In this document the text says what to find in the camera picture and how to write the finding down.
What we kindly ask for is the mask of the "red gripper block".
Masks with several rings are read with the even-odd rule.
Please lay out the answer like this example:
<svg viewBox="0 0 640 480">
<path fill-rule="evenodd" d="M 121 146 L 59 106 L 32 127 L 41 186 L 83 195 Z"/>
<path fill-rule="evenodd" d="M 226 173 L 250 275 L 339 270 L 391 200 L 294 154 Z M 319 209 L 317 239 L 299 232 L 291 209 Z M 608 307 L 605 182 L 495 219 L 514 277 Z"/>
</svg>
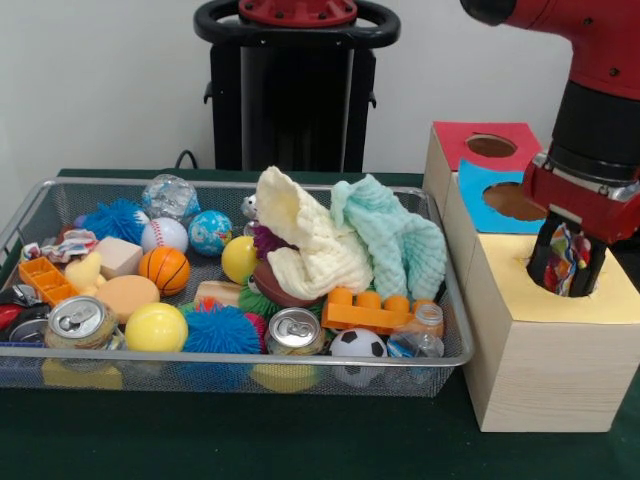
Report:
<svg viewBox="0 0 640 480">
<path fill-rule="evenodd" d="M 583 179 L 555 166 L 541 152 L 527 166 L 522 187 L 534 204 L 549 212 L 527 264 L 530 278 L 545 288 L 552 235 L 566 220 L 588 235 L 573 235 L 576 270 L 569 295 L 590 295 L 604 263 L 606 244 L 626 240 L 639 228 L 639 183 L 614 186 Z"/>
</svg>

